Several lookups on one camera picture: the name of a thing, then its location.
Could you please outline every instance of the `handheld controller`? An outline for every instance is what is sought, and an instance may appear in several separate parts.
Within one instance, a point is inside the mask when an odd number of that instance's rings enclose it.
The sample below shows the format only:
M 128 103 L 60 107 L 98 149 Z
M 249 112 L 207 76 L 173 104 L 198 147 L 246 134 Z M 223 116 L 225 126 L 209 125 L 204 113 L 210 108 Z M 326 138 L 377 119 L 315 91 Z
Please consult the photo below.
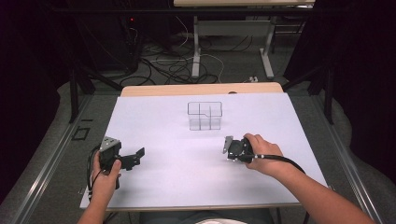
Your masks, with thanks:
M 246 137 L 233 140 L 232 136 L 225 137 L 223 154 L 228 153 L 227 159 L 251 163 L 254 156 L 253 148 Z
M 140 158 L 145 155 L 145 149 L 143 147 L 140 148 L 136 154 L 124 157 L 120 156 L 120 149 L 120 140 L 105 136 L 99 149 L 100 168 L 103 171 L 111 171 L 115 160 L 121 161 L 121 169 L 130 171 L 134 166 L 140 164 Z M 120 181 L 117 178 L 116 189 L 119 187 Z

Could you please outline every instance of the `desk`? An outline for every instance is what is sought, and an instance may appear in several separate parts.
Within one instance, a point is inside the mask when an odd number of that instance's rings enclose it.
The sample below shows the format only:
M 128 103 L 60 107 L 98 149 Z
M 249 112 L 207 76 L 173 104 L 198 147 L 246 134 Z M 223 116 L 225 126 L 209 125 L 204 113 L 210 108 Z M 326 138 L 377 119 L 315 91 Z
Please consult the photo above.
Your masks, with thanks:
M 281 7 L 312 5 L 315 0 L 175 0 L 176 7 Z M 192 77 L 199 76 L 201 49 L 199 47 L 199 35 L 264 35 L 264 48 L 260 49 L 262 64 L 265 75 L 274 78 L 274 72 L 268 58 L 268 51 L 271 46 L 276 17 L 269 21 L 198 21 L 194 17 L 194 59 L 192 65 Z
M 188 102 L 221 101 L 220 130 L 190 131 Z M 127 87 L 106 135 L 121 156 L 146 148 L 141 164 L 122 170 L 109 211 L 163 211 L 299 205 L 270 176 L 226 160 L 224 137 L 260 133 L 327 186 L 289 96 L 276 83 Z M 87 194 L 81 208 L 88 205 Z

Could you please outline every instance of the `finger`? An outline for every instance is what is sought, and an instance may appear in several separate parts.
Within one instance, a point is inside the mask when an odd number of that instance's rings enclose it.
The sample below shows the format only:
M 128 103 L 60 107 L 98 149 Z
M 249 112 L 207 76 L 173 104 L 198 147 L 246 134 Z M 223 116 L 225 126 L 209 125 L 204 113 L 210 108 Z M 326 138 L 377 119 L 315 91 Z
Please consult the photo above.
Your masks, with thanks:
M 256 137 L 257 142 L 258 142 L 259 144 L 265 144 L 265 145 L 268 145 L 268 144 L 269 144 L 269 142 L 268 142 L 267 140 L 263 139 L 261 135 L 256 134 L 255 137 Z
M 247 163 L 247 162 L 245 162 L 245 165 L 246 165 L 246 167 L 248 168 L 248 169 L 253 169 L 253 167 L 254 167 L 254 163 L 253 162 L 251 162 L 251 163 Z
M 108 176 L 113 179 L 116 179 L 119 176 L 120 169 L 121 169 L 121 161 L 115 160 L 113 163 L 113 167 L 111 168 L 111 172 Z
M 244 137 L 247 138 L 247 140 L 250 142 L 250 144 L 256 144 L 257 143 L 256 137 L 253 134 L 251 134 L 251 133 L 246 133 L 244 135 Z
M 257 148 L 260 145 L 259 141 L 256 138 L 256 135 L 247 133 L 247 134 L 245 134 L 245 137 L 247 138 L 247 140 L 250 142 L 251 146 L 253 147 L 253 151 L 255 148 Z
M 95 154 L 95 157 L 93 158 L 93 173 L 97 174 L 98 172 L 100 172 L 100 162 L 99 162 L 99 154 L 100 152 L 97 151 Z

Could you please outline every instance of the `gray carpet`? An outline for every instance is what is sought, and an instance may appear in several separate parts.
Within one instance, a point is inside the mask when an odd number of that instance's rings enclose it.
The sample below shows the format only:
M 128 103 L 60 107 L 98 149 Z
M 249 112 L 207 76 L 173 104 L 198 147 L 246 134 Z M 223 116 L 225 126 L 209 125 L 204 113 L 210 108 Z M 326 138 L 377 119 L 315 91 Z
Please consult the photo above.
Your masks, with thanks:
M 282 73 L 289 61 L 293 47 L 297 41 L 295 35 L 278 36 L 276 40 L 276 52 L 270 55 L 275 81 L 283 83 Z M 211 42 L 211 49 L 230 49 L 239 43 L 243 37 L 216 37 L 208 38 Z M 251 47 L 244 51 L 234 52 L 210 52 L 213 57 L 203 57 L 202 63 L 206 66 L 210 74 L 218 75 L 221 73 L 221 82 L 244 82 L 250 76 L 257 76 L 259 81 L 268 81 L 262 68 L 259 57 L 258 47 L 261 42 L 258 38 L 253 38 Z M 169 59 L 169 56 L 161 56 L 161 59 Z M 149 69 L 140 64 L 135 75 L 147 76 Z M 154 75 L 157 84 L 163 84 L 166 77 L 158 74 Z M 134 85 L 140 82 L 138 79 L 125 81 L 124 85 Z M 83 113 L 73 124 L 71 138 L 67 139 L 63 145 L 64 150 L 57 155 L 58 162 L 52 169 L 49 176 L 48 185 L 38 194 L 39 200 L 35 203 L 26 202 L 26 196 L 30 195 L 31 190 L 40 172 L 48 159 L 53 157 L 53 151 L 59 148 L 60 142 L 68 132 L 68 119 L 70 116 L 68 85 L 59 89 L 62 96 L 61 105 L 57 116 L 53 121 L 46 137 L 43 139 L 36 154 L 32 158 L 20 180 L 14 189 L 8 194 L 7 198 L 0 206 L 1 223 L 76 223 L 82 211 L 79 209 L 79 202 L 82 195 L 78 192 L 85 189 L 85 169 L 87 157 L 90 150 L 96 146 L 103 138 L 106 126 L 111 116 L 112 108 L 115 104 L 117 94 L 107 85 L 94 81 L 97 92 L 94 96 L 81 97 L 81 102 L 85 102 Z M 338 154 L 335 150 L 335 143 L 330 138 L 331 133 L 326 128 L 322 114 L 318 112 L 313 97 L 306 93 L 306 83 L 302 83 L 289 91 L 290 99 L 296 109 L 300 122 L 303 125 L 307 139 L 317 157 L 318 164 L 327 180 L 335 190 L 348 198 L 354 204 L 359 205 L 359 200 L 355 190 L 350 184 L 348 176 L 340 165 Z M 333 109 L 334 128 L 339 133 L 345 146 L 348 146 L 351 128 L 347 118 L 343 114 L 342 108 L 334 102 Z M 394 223 L 396 216 L 393 211 L 396 207 L 396 188 L 395 186 L 378 171 L 361 162 L 352 156 L 357 165 L 361 179 L 368 189 L 368 194 L 373 200 L 373 204 L 381 215 L 383 223 Z M 21 206 L 30 208 L 29 213 L 21 211 Z M 301 207 L 291 207 L 281 209 L 282 223 L 302 223 L 304 219 L 304 209 Z M 119 213 L 109 223 L 138 223 L 137 213 Z

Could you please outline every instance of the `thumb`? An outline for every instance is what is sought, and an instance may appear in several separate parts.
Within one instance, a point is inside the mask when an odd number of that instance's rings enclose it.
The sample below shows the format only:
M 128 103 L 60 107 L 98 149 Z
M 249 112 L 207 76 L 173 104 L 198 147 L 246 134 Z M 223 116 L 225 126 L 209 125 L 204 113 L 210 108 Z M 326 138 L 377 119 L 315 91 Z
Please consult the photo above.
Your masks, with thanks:
M 120 169 L 121 169 L 121 161 L 115 160 L 113 163 L 113 167 L 111 168 L 111 172 L 108 176 L 110 176 L 113 179 L 116 179 L 119 176 Z

